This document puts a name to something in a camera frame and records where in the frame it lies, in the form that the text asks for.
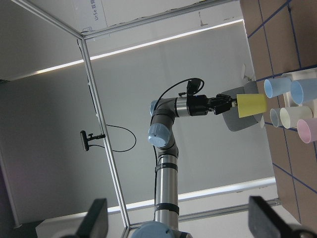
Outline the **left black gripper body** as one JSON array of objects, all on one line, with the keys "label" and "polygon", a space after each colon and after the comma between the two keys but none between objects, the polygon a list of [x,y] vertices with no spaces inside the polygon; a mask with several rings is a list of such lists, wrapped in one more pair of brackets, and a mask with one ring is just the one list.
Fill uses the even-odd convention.
[{"label": "left black gripper body", "polygon": [[191,95],[187,96],[186,105],[190,116],[205,116],[208,112],[219,115],[235,107],[235,98],[224,94],[217,94],[212,98],[206,95]]}]

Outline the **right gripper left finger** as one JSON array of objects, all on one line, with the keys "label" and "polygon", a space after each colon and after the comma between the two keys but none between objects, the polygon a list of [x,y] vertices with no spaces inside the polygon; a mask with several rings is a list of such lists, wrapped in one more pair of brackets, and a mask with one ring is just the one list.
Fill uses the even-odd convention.
[{"label": "right gripper left finger", "polygon": [[107,199],[98,198],[92,203],[77,231],[62,238],[106,238],[108,234]]}]

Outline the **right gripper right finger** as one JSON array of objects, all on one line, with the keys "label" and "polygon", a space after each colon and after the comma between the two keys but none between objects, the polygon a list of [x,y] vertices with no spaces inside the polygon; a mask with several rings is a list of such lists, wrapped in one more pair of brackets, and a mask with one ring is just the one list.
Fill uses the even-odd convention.
[{"label": "right gripper right finger", "polygon": [[260,196],[249,197],[248,227],[255,238],[315,238],[305,228],[292,228]]}]

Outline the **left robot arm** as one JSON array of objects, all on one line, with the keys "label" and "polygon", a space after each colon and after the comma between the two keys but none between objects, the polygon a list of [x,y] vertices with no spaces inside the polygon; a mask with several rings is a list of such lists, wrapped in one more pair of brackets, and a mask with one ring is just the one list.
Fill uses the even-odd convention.
[{"label": "left robot arm", "polygon": [[148,141],[157,149],[155,167],[155,206],[153,221],[137,228],[134,238],[190,238],[191,234],[179,230],[178,207],[178,156],[179,150],[173,135],[175,119],[180,117],[205,116],[209,112],[219,115],[237,106],[237,100],[218,94],[185,95],[159,99],[151,104],[151,124]]}]

